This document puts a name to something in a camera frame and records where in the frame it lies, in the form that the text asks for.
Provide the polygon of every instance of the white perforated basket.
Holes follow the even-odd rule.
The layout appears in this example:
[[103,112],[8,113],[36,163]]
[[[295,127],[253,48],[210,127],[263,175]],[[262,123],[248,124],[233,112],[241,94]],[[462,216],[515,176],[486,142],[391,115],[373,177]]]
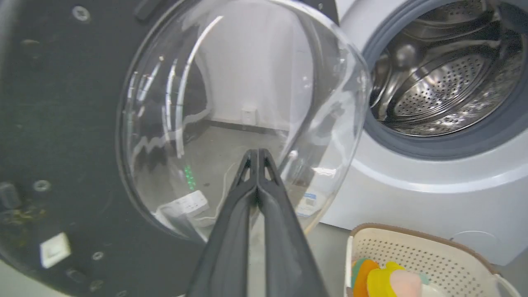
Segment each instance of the white perforated basket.
[[348,239],[345,288],[351,286],[352,262],[364,257],[382,267],[393,261],[408,271],[425,273],[445,297],[500,297],[498,284],[512,296],[521,297],[473,250],[424,233],[382,224],[355,228]]

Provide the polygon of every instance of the floor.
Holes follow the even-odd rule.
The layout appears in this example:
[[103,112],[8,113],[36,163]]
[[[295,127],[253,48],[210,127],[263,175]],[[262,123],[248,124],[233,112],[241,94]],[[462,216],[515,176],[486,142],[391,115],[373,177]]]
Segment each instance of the floor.
[[[136,190],[151,212],[160,211],[172,223],[170,228],[184,237],[192,236],[174,215],[185,212],[188,214],[186,224],[191,224],[200,235],[207,238],[244,153],[256,147],[266,148],[275,160],[279,159],[287,135],[282,135],[280,131],[267,132],[209,126],[194,134],[192,141],[185,143],[184,154],[180,157],[166,145],[163,149],[137,150],[142,151],[142,155],[138,154],[134,158]],[[142,146],[148,147],[145,143],[142,142]],[[185,197],[195,191],[200,191],[207,202],[193,209],[192,214],[171,203],[175,198]]]
[[[342,297],[345,270],[345,247],[349,231],[319,224],[308,235],[308,241],[323,275],[330,297]],[[498,267],[503,276],[520,292],[528,296],[528,251],[505,267]],[[64,297],[33,281],[7,265],[0,264],[0,287],[6,297]]]

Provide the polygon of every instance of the washing machine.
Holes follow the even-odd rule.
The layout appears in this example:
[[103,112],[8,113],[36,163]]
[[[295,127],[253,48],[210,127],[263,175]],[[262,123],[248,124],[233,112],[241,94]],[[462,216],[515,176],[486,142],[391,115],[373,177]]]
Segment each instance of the washing machine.
[[374,88],[322,222],[409,228],[509,263],[528,245],[528,1],[356,0],[338,11]]

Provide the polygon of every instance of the stainless steel drum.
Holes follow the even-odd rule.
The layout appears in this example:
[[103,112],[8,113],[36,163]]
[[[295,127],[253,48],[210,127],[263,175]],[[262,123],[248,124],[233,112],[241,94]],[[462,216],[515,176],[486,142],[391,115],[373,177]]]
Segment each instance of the stainless steel drum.
[[453,133],[482,120],[522,74],[523,37],[484,1],[458,1],[409,24],[373,70],[371,110],[411,136]]

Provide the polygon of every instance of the wall outlet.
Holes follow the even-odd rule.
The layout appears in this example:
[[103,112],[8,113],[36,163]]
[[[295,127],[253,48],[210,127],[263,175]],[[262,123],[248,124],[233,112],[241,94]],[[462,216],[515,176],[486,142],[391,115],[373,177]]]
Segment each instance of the wall outlet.
[[249,126],[257,125],[257,109],[254,107],[242,108],[242,124]]

